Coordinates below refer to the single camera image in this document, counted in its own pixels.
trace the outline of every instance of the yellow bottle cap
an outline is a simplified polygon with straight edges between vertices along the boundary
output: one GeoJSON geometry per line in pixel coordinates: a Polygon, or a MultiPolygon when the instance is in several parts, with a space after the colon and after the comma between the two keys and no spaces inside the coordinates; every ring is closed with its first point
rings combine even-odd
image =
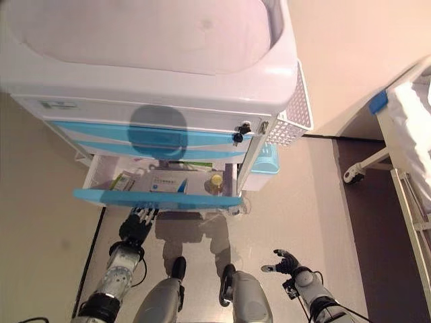
{"type": "Polygon", "coordinates": [[[215,185],[215,186],[220,186],[222,185],[223,182],[223,178],[221,175],[219,174],[215,174],[211,177],[211,184],[215,185]]]}

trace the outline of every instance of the blue stripe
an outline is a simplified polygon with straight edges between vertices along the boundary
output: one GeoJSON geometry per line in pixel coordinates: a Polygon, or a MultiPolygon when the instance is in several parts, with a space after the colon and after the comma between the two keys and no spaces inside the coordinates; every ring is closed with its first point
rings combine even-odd
{"type": "Polygon", "coordinates": [[[159,129],[122,124],[97,124],[85,122],[52,121],[58,127],[86,135],[128,141],[140,145],[164,145],[174,147],[223,145],[233,143],[232,134],[204,131],[159,129]]]}
{"type": "Polygon", "coordinates": [[[233,207],[242,203],[240,197],[203,196],[158,192],[119,192],[113,190],[74,190],[73,195],[107,205],[146,207],[153,209],[214,209],[233,207]]]}
{"type": "Polygon", "coordinates": [[[208,151],[187,150],[185,147],[178,149],[159,147],[140,147],[132,145],[121,145],[118,143],[95,143],[92,141],[75,141],[80,145],[119,153],[121,155],[133,155],[140,157],[152,157],[156,159],[180,160],[180,159],[223,159],[244,155],[245,151],[208,151]]]}

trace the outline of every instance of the open drawer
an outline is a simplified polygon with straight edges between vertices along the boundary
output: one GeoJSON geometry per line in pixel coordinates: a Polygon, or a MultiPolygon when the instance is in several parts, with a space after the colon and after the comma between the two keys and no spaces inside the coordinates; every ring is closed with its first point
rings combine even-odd
{"type": "Polygon", "coordinates": [[[95,155],[84,187],[74,196],[98,205],[122,205],[153,209],[227,209],[241,204],[236,192],[236,164],[180,163],[95,155]],[[130,190],[115,190],[120,174],[130,179],[130,190]],[[220,191],[214,190],[211,178],[222,177],[220,191]],[[180,192],[171,191],[178,185],[180,192]]]}

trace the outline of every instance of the robot leg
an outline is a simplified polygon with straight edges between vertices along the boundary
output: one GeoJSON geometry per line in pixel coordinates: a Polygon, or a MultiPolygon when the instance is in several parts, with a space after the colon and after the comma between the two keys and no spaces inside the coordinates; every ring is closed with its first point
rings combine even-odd
{"type": "Polygon", "coordinates": [[[183,308],[184,287],[181,281],[185,273],[185,259],[177,258],[172,277],[160,281],[144,299],[133,323],[175,323],[183,308]]]}
{"type": "Polygon", "coordinates": [[[220,304],[234,306],[234,322],[272,323],[272,312],[260,282],[254,276],[225,267],[220,287],[220,304]]]}

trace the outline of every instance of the label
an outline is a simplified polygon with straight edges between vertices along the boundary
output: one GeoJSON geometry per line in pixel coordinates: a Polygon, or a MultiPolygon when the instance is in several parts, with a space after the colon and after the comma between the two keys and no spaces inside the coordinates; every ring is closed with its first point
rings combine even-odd
{"type": "Polygon", "coordinates": [[[67,101],[39,101],[39,102],[46,109],[57,108],[62,110],[68,110],[68,109],[77,107],[76,103],[67,102],[67,101]]]}

